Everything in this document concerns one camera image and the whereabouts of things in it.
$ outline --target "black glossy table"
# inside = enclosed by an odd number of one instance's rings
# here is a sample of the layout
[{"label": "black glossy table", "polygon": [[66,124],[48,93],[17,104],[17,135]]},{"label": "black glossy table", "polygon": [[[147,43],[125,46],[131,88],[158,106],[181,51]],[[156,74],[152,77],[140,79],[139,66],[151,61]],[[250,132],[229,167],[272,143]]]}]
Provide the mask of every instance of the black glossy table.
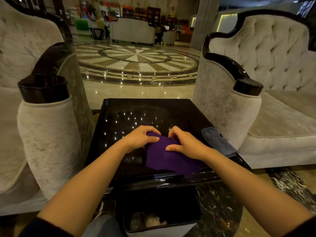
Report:
[{"label": "black glossy table", "polygon": [[[99,157],[108,147],[140,125],[152,125],[162,135],[177,125],[204,141],[201,129],[212,124],[189,99],[105,99],[91,142],[86,166]],[[251,170],[247,163],[236,155],[231,158]],[[109,187],[115,192],[148,188],[178,187],[219,181],[219,176],[209,167],[193,173],[189,178],[169,170],[158,171],[146,167],[143,148],[124,156]]]}]

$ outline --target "hand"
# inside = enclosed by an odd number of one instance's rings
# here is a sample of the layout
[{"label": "hand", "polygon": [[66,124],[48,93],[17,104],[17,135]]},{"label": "hand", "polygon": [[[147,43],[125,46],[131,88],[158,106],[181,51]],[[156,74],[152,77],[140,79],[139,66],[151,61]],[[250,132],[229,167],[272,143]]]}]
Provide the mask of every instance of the hand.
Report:
[{"label": "hand", "polygon": [[166,147],[166,151],[178,151],[192,159],[205,161],[208,154],[214,150],[204,145],[189,132],[185,132],[177,126],[172,127],[169,131],[168,137],[177,137],[180,140],[181,145],[168,145]]},{"label": "hand", "polygon": [[161,133],[153,126],[141,125],[128,135],[124,136],[124,138],[120,139],[117,143],[123,144],[124,147],[126,147],[126,153],[129,153],[132,150],[143,147],[147,143],[157,142],[160,138],[156,136],[147,136],[146,133],[149,131],[153,131],[161,135]]}]

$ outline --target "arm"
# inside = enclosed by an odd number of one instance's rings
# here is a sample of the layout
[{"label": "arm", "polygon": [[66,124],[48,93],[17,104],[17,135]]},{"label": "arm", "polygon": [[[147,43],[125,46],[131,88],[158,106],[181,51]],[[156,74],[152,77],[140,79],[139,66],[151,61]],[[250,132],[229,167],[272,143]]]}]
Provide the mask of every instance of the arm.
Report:
[{"label": "arm", "polygon": [[283,236],[313,217],[284,192],[175,126],[170,130],[169,137],[176,136],[181,145],[169,145],[166,150],[178,151],[207,163],[271,236]]},{"label": "arm", "polygon": [[38,217],[74,236],[81,236],[124,155],[159,140],[158,137],[147,136],[148,131],[160,134],[152,126],[140,126],[117,141],[65,184]]}]

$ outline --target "blue cloth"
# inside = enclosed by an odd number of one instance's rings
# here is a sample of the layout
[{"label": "blue cloth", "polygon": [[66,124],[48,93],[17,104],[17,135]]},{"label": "blue cloth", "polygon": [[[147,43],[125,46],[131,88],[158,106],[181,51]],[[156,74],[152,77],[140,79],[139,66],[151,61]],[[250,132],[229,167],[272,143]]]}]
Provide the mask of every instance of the blue cloth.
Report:
[{"label": "blue cloth", "polygon": [[208,127],[201,130],[206,142],[215,150],[230,158],[237,154],[237,150],[229,144],[215,127]]}]

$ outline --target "finger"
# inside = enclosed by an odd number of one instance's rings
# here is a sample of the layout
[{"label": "finger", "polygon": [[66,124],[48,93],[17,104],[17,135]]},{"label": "finger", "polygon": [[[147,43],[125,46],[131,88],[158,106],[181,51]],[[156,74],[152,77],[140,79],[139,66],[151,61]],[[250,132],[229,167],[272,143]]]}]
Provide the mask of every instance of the finger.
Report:
[{"label": "finger", "polygon": [[182,145],[168,145],[166,147],[166,151],[178,151],[183,153],[183,146]]},{"label": "finger", "polygon": [[147,143],[155,143],[157,142],[158,140],[160,140],[159,137],[156,137],[156,136],[148,136],[147,137]]},{"label": "finger", "polygon": [[171,130],[169,131],[169,134],[168,134],[168,138],[175,138],[177,137],[180,133],[182,132],[182,130],[177,127],[176,125],[174,127],[171,128]]},{"label": "finger", "polygon": [[158,131],[155,127],[150,126],[150,125],[145,126],[145,131],[146,131],[146,133],[149,132],[149,131],[152,131],[152,132],[155,132],[158,135],[161,135],[160,131]]}]

